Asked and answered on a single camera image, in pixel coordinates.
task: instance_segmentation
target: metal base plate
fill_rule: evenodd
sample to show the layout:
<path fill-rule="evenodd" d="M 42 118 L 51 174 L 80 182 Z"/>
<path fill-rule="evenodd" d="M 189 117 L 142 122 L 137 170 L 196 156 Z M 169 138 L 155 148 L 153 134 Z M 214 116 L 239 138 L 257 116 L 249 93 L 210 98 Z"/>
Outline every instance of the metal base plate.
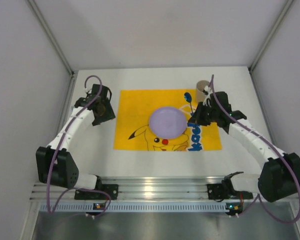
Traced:
<path fill-rule="evenodd" d="M 118 184 L 103 184 L 100 191 L 106 192 L 110 195 L 111 200 L 116 200 L 118 198 L 119 193 L 119 185 Z M 74 199 L 75 200 L 106 200 L 106 195 L 89 192 L 89 191 L 80 191 L 76 190 Z"/>
<path fill-rule="evenodd" d="M 265 202 L 281 219 L 289 203 Z M 242 217 L 208 212 L 109 212 L 97 220 L 73 212 L 40 212 L 33 240 L 300 240 L 298 227 L 270 218 L 256 203 Z"/>

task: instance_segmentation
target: white enclosure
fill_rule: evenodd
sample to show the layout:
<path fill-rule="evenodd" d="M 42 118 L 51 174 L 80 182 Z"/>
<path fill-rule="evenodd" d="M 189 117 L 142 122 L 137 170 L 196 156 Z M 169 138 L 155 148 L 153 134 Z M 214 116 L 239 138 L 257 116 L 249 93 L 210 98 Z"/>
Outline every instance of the white enclosure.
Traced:
<path fill-rule="evenodd" d="M 300 156 L 300 0 L 0 0 L 0 240 L 21 233 L 77 71 L 222 66 L 247 67 L 242 94 L 253 81 L 272 140 Z"/>

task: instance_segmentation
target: black bracket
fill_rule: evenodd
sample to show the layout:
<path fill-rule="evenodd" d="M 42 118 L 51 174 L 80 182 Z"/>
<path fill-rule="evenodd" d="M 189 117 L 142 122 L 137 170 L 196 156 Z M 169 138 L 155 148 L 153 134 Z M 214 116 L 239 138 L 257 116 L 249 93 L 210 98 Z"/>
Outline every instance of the black bracket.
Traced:
<path fill-rule="evenodd" d="M 41 183 L 47 183 L 48 172 L 54 153 L 55 150 L 51 149 L 50 146 L 41 146 L 35 152 L 38 177 Z M 55 163 L 53 165 L 51 185 L 66 189 L 73 188 L 77 183 L 79 170 L 70 152 L 63 148 L 58 151 L 56 158 L 58 159 L 58 164 Z"/>
<path fill-rule="evenodd" d="M 247 119 L 247 117 L 239 110 L 232 111 L 231 104 L 228 101 L 228 95 L 224 91 L 215 93 L 217 99 L 223 108 L 236 120 Z M 206 99 L 205 105 L 199 102 L 198 106 L 189 119 L 188 123 L 208 126 L 211 123 L 216 123 L 219 128 L 222 128 L 227 134 L 229 133 L 229 125 L 234 122 L 221 110 L 214 95 Z"/>
<path fill-rule="evenodd" d="M 116 200 L 119 194 L 118 184 L 99 184 L 97 182 L 98 188 L 96 190 L 105 192 L 110 195 L 111 200 Z M 76 190 L 74 195 L 75 200 L 106 200 L 107 196 L 101 193 L 81 191 Z"/>
<path fill-rule="evenodd" d="M 229 193 L 229 190 L 222 183 L 207 184 L 208 198 L 215 200 L 216 202 L 222 202 L 223 200 L 232 199 L 239 200 L 240 194 L 243 199 L 253 199 L 254 196 L 251 192 L 247 191 L 236 191 L 233 194 Z"/>
<path fill-rule="evenodd" d="M 84 107 L 92 99 L 95 98 L 100 89 L 99 84 L 93 84 L 91 93 L 88 93 L 86 97 L 80 97 L 74 104 L 75 108 Z M 93 126 L 99 125 L 103 122 L 114 119 L 115 113 L 110 104 L 112 98 L 112 92 L 107 86 L 102 86 L 100 96 L 93 102 L 87 109 L 93 112 L 94 121 Z"/>
<path fill-rule="evenodd" d="M 300 185 L 300 157 L 295 153 L 283 154 Z M 280 158 L 269 158 L 263 165 L 258 181 L 261 195 L 270 203 L 297 193 L 296 184 Z"/>

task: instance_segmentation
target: brown cup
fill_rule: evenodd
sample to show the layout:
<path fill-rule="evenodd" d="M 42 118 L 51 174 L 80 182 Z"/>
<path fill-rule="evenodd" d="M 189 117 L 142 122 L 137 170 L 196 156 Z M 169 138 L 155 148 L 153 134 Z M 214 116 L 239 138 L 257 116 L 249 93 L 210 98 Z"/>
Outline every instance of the brown cup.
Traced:
<path fill-rule="evenodd" d="M 195 100 L 197 103 L 204 102 L 207 95 L 204 94 L 205 86 L 208 86 L 209 82 L 207 80 L 201 80 L 196 83 L 195 87 Z"/>

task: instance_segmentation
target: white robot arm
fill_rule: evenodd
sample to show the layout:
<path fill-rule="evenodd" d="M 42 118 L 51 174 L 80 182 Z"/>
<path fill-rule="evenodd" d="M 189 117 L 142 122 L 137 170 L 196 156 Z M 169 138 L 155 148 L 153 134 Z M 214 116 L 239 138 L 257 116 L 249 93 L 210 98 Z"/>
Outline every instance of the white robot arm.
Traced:
<path fill-rule="evenodd" d="M 235 196 L 238 195 L 238 192 L 243 191 L 261 194 L 269 202 L 296 193 L 296 184 L 278 154 L 288 162 L 300 185 L 300 158 L 298 155 L 286 154 L 273 145 L 269 147 L 265 143 L 265 138 L 252 127 L 241 111 L 232 111 L 228 95 L 225 92 L 216 92 L 214 96 L 212 89 L 208 86 L 204 92 L 207 94 L 207 98 L 198 104 L 189 123 L 201 126 L 217 123 L 218 127 L 241 143 L 262 169 L 260 174 L 235 172 L 225 176 L 222 181 L 225 193 L 228 196 Z M 76 162 L 71 156 L 71 151 L 83 137 L 89 125 L 99 125 L 115 118 L 110 104 L 111 96 L 109 88 L 106 86 L 101 88 L 100 85 L 94 84 L 91 93 L 77 100 L 69 120 L 60 133 L 47 147 L 39 147 L 36 151 L 40 182 L 47 183 L 50 179 L 50 184 L 67 189 L 101 189 L 101 178 L 79 172 Z M 231 120 L 224 111 L 237 122 Z"/>
<path fill-rule="evenodd" d="M 222 181 L 226 194 L 235 196 L 236 193 L 245 191 L 261 194 L 268 202 L 274 202 L 297 193 L 297 186 L 292 174 L 280 157 L 290 166 L 300 185 L 299 156 L 295 153 L 287 154 L 270 144 L 254 129 L 241 111 L 232 111 L 228 95 L 225 92 L 213 94 L 211 87 L 206 86 L 204 93 L 207 97 L 204 102 L 198 104 L 189 123 L 201 126 L 217 123 L 218 127 L 241 143 L 262 169 L 260 174 L 235 172 L 226 176 Z"/>
<path fill-rule="evenodd" d="M 100 177 L 79 172 L 71 152 L 78 141 L 82 139 L 88 126 L 91 124 L 96 126 L 115 118 L 110 104 L 111 97 L 112 93 L 108 87 L 94 84 L 91 93 L 76 101 L 70 118 L 59 134 L 47 147 L 39 147 L 36 151 L 35 156 L 40 182 L 47 183 L 50 179 L 51 185 L 67 189 L 99 190 L 101 188 Z"/>

